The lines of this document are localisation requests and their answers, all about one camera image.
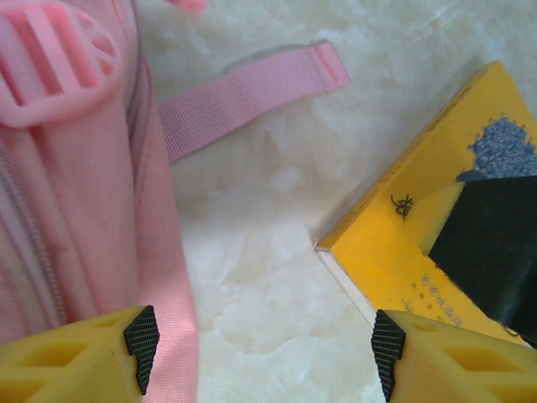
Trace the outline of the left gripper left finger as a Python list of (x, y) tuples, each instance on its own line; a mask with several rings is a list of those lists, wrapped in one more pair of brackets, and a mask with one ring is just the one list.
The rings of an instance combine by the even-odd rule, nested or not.
[(133, 306), (0, 344), (0, 403), (142, 403), (159, 337)]

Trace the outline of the yellow book blue flower print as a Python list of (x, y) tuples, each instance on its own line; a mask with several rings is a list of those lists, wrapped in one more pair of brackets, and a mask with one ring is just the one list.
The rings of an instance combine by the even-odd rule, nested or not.
[(401, 310), (514, 343), (427, 254), (461, 181), (537, 176), (537, 122), (499, 61), (479, 71), (315, 248), (364, 317)]

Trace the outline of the pink school backpack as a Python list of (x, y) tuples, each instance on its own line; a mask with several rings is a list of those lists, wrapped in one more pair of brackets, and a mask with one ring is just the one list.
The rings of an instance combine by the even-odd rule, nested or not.
[(0, 344), (153, 306), (160, 337), (142, 403), (197, 403), (171, 165), (348, 81), (322, 41), (158, 104), (136, 0), (0, 0)]

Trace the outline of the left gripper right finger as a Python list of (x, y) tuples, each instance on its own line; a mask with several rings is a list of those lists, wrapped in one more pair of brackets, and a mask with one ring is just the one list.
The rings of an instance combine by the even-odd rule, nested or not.
[(537, 403), (537, 350), (405, 311), (376, 313), (386, 403)]

